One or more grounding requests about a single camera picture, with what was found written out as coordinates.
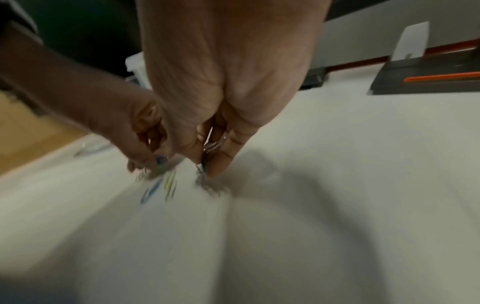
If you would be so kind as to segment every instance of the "white plastic container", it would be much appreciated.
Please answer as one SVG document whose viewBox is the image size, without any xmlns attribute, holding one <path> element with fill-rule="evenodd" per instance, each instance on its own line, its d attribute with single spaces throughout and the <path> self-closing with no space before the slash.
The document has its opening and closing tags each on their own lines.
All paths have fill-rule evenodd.
<svg viewBox="0 0 480 304">
<path fill-rule="evenodd" d="M 144 53 L 138 53 L 125 59 L 126 70 L 133 72 L 140 83 L 140 85 L 146 89 L 151 90 L 149 78 L 147 76 L 147 70 L 145 68 Z"/>
</svg>

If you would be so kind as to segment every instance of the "hand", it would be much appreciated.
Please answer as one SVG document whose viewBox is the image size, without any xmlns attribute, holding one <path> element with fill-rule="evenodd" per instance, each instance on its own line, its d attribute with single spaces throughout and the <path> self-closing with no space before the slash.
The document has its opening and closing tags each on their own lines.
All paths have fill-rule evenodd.
<svg viewBox="0 0 480 304">
<path fill-rule="evenodd" d="M 299 89 L 330 0 L 139 0 L 144 57 L 175 152 L 223 172 Z"/>
<path fill-rule="evenodd" d="M 13 27 L 7 27 L 1 38 L 0 76 L 7 83 L 109 139 L 129 159 L 130 171 L 156 170 L 153 151 L 166 139 L 157 95 L 70 61 Z"/>
</svg>

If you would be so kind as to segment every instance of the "white table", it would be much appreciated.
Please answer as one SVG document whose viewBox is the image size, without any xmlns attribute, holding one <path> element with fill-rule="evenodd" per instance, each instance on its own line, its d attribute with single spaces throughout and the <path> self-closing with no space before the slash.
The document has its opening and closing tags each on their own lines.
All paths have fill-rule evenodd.
<svg viewBox="0 0 480 304">
<path fill-rule="evenodd" d="M 370 96 L 380 67 L 299 92 L 214 201 L 186 186 L 129 204 L 135 177 L 114 149 L 7 176 L 0 270 L 88 303 L 477 303 L 480 95 Z"/>
</svg>

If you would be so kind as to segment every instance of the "wooden floor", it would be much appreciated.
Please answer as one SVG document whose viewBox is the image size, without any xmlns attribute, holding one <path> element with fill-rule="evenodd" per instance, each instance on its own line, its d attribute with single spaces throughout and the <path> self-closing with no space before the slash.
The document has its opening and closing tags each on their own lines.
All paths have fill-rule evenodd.
<svg viewBox="0 0 480 304">
<path fill-rule="evenodd" d="M 0 174 L 25 165 L 86 132 L 51 117 L 37 117 L 0 92 Z"/>
</svg>

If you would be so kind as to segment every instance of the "gray wall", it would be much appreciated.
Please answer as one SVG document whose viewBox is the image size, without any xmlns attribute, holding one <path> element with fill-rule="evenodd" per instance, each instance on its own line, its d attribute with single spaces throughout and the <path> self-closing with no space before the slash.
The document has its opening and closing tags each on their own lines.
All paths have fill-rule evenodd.
<svg viewBox="0 0 480 304">
<path fill-rule="evenodd" d="M 391 0 L 325 24 L 312 68 L 391 55 L 405 27 L 430 21 L 428 47 L 480 37 L 479 0 Z"/>
</svg>

